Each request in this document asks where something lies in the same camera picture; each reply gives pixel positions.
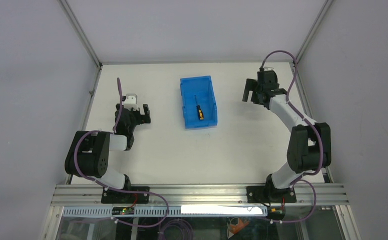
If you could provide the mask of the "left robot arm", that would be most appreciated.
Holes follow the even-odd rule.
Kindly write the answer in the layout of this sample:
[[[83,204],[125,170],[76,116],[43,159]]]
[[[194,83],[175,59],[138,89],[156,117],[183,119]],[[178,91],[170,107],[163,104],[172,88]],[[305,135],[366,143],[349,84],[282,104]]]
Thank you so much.
[[[132,148],[136,126],[151,123],[147,104],[143,104],[143,111],[138,106],[137,95],[128,93],[116,104],[112,132],[77,131],[65,159],[65,172],[92,180],[105,189],[132,191],[130,178],[109,167],[109,153]]]

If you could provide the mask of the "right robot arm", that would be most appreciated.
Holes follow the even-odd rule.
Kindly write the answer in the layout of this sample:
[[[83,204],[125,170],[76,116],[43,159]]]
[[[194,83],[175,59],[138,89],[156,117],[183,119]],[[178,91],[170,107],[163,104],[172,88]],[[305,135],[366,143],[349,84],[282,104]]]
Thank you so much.
[[[264,185],[247,187],[250,203],[281,203],[296,201],[294,184],[304,176],[319,173],[331,163],[330,127],[302,113],[280,88],[277,74],[261,67],[257,79],[246,80],[243,99],[262,105],[284,123],[290,132],[286,163],[268,175]]]

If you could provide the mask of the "black yellow screwdriver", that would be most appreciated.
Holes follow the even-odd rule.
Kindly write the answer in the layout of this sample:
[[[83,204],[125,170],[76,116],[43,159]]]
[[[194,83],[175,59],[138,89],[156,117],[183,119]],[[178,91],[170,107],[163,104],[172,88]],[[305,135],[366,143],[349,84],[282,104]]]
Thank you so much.
[[[201,105],[200,105],[200,102],[198,100],[197,95],[195,95],[194,98],[195,98],[198,118],[199,118],[200,121],[203,121],[204,120],[204,112],[203,112],[203,110],[201,108]]]

